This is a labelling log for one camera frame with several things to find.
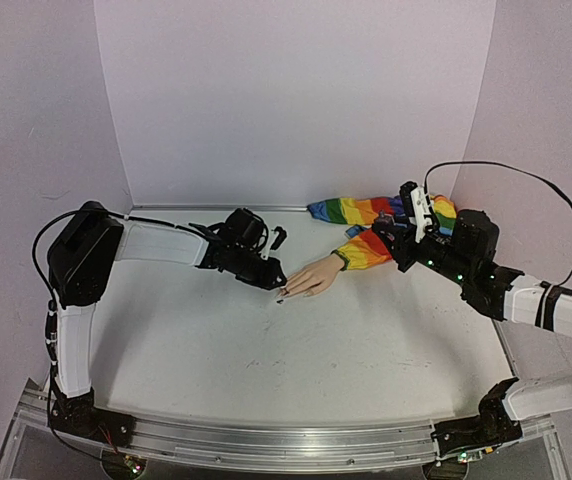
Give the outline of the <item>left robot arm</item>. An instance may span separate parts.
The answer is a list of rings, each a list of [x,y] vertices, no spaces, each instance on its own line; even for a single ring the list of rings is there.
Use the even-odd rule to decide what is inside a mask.
[[[111,212],[96,201],[60,215],[65,226],[49,247],[40,274],[49,291],[45,343],[56,392],[68,401],[64,423],[82,437],[97,433],[99,411],[79,397],[92,393],[92,320],[115,263],[151,261],[228,272],[251,287],[272,291],[285,285],[275,257],[286,230],[269,228],[246,208],[209,226]]]

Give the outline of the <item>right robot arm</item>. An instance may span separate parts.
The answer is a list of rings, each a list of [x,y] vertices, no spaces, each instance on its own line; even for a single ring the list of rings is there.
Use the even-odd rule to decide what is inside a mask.
[[[457,284],[461,299],[477,313],[572,339],[572,290],[495,263],[499,228],[484,212],[460,211],[449,237],[385,213],[372,230],[401,271],[424,265]],[[512,380],[500,402],[513,421],[572,410],[572,372]]]

